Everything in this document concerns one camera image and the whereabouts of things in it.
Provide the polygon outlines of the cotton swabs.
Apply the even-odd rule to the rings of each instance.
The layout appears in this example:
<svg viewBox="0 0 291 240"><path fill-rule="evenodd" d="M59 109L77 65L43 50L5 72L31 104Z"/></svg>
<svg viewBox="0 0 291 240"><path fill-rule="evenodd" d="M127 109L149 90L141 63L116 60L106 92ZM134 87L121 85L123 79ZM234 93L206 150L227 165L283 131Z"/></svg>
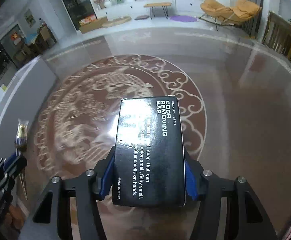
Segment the cotton swabs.
<svg viewBox="0 0 291 240"><path fill-rule="evenodd" d="M15 148L16 148L16 155L24 156L24 153L27 151L27 142L28 142L28 120L21 120L18 119L18 127L15 139ZM21 173L19 174L21 187L23 190L23 194L26 200L28 200L27 194L27 186L26 186L26 176L24 168L22 169Z"/></svg>

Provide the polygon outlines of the black odor removing bar box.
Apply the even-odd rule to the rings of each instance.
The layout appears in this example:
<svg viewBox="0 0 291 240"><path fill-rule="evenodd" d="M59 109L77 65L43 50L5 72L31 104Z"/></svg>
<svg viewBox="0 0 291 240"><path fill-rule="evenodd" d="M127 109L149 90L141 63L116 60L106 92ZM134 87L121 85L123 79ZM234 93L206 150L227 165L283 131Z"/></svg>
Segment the black odor removing bar box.
<svg viewBox="0 0 291 240"><path fill-rule="evenodd" d="M186 204L184 142L176 96L122 100L112 202L129 207Z"/></svg>

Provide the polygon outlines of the cardboard box on floor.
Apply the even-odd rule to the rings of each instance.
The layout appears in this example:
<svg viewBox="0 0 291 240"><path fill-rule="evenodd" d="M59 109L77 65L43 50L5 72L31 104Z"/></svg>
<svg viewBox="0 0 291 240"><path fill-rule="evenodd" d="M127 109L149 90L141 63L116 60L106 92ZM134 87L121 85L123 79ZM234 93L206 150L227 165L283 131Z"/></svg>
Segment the cardboard box on floor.
<svg viewBox="0 0 291 240"><path fill-rule="evenodd" d="M80 23L79 30L82 34L86 34L90 31L102 28L103 24L105 24L106 22L108 22L106 16L98 19L95 18L94 20L89 20L84 23Z"/></svg>

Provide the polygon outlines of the round beige floor cushion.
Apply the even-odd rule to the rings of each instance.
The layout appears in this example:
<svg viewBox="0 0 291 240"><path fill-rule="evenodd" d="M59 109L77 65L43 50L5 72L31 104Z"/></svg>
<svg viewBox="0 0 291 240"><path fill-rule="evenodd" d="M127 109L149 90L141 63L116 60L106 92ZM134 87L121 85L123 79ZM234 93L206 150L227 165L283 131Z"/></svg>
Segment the round beige floor cushion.
<svg viewBox="0 0 291 240"><path fill-rule="evenodd" d="M130 21L131 21L130 16L119 17L119 18L115 18L114 20L107 21L107 22L103 23L102 27L103 28L110 28L110 27L124 24L126 22L130 22Z"/></svg>

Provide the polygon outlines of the red flower vase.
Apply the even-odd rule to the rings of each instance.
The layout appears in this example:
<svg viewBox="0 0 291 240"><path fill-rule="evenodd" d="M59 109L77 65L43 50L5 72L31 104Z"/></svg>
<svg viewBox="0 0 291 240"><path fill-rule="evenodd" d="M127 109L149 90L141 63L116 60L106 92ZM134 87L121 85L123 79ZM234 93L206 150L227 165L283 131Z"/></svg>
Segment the red flower vase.
<svg viewBox="0 0 291 240"><path fill-rule="evenodd" d="M93 2L100 7L100 9L105 9L106 0L93 0Z"/></svg>

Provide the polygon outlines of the wooden chair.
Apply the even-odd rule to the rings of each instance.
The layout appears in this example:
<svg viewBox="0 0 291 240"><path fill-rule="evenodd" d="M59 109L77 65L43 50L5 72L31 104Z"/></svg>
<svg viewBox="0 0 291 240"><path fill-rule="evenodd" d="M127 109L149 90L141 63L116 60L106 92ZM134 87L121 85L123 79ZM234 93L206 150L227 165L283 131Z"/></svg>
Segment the wooden chair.
<svg viewBox="0 0 291 240"><path fill-rule="evenodd" d="M291 24L281 16L270 11L262 44L290 59Z"/></svg>

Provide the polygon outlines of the white tv cabinet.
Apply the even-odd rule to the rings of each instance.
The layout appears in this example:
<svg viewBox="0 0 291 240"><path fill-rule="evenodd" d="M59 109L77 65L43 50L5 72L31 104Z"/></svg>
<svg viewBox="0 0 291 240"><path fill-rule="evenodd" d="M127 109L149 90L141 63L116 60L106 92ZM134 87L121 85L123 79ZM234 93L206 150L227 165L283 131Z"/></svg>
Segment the white tv cabinet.
<svg viewBox="0 0 291 240"><path fill-rule="evenodd" d="M201 10L202 0L137 0L128 1L116 5L111 5L105 9L95 9L97 18L107 17L113 20L118 17L130 16L135 18L141 15L149 15L150 17L165 17L165 13L161 4L167 5L167 17L174 15L190 15L200 16L204 12Z"/></svg>

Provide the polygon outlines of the wooden bench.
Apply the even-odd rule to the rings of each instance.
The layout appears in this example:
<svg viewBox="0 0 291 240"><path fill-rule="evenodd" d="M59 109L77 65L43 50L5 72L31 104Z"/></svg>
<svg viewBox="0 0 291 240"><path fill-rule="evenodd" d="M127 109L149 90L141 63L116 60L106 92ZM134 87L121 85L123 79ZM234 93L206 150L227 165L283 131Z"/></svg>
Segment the wooden bench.
<svg viewBox="0 0 291 240"><path fill-rule="evenodd" d="M149 16L151 19L155 17L155 9L162 8L165 18L167 19L169 17L168 8L171 6L172 6L172 3L170 2L161 2L161 3L148 3L148 4L145 4L143 7L149 9Z"/></svg>

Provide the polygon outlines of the orange lounge chair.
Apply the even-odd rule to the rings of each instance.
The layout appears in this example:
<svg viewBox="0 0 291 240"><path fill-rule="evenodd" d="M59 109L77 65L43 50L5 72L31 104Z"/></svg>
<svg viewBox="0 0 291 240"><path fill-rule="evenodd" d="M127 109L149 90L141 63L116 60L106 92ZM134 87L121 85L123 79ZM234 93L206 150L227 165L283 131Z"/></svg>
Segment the orange lounge chair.
<svg viewBox="0 0 291 240"><path fill-rule="evenodd" d="M205 0L200 5L204 12L199 17L216 26L239 26L257 16L261 7L248 0L237 0L234 7L227 7L216 0Z"/></svg>

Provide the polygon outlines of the purple round floor mat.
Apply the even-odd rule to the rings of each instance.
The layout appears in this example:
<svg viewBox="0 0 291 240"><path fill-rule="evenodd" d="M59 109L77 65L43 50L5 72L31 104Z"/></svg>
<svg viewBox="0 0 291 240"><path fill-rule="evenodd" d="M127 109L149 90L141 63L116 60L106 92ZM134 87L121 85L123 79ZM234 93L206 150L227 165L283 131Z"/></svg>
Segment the purple round floor mat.
<svg viewBox="0 0 291 240"><path fill-rule="evenodd" d="M187 16L187 15L175 15L175 16L170 17L170 19L176 22L185 22L185 23L197 22L197 19L195 17Z"/></svg>

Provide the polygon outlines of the framed wall picture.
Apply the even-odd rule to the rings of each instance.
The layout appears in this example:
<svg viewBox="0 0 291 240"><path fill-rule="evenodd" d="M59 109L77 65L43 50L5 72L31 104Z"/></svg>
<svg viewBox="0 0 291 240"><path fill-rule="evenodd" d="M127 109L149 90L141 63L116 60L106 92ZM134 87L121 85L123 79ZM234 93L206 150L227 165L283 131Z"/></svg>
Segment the framed wall picture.
<svg viewBox="0 0 291 240"><path fill-rule="evenodd" d="M32 14L32 11L30 9L28 9L24 13L24 19L26 20L26 23L28 24L28 26L30 28L36 23L36 20L35 20L33 14Z"/></svg>

